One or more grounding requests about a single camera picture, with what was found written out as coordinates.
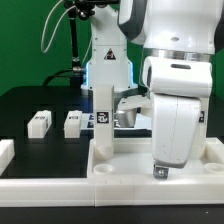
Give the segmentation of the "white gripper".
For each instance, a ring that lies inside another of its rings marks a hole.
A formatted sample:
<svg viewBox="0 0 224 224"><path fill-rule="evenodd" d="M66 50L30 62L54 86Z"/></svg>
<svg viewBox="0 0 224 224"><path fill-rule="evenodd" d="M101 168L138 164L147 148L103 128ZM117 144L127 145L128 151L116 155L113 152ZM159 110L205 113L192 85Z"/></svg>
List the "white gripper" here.
<svg viewBox="0 0 224 224"><path fill-rule="evenodd" d="M133 127L137 110L152 115L153 176L167 179L170 168L183 168L188 161L201 112L198 97L208 98L212 89L212 65L208 62L148 56L142 67L142 82L155 93L122 98L116 116L122 128Z"/></svg>

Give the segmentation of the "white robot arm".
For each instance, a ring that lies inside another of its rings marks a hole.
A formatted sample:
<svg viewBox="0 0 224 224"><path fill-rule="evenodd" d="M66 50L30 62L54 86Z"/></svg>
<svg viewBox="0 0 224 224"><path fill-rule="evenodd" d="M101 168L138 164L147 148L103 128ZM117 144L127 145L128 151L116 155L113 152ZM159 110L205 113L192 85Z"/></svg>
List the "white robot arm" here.
<svg viewBox="0 0 224 224"><path fill-rule="evenodd" d="M153 176L165 179L205 148L211 56L224 0L120 0L118 27L143 47L140 82L146 96L120 100L123 127L138 112L152 117Z"/></svg>

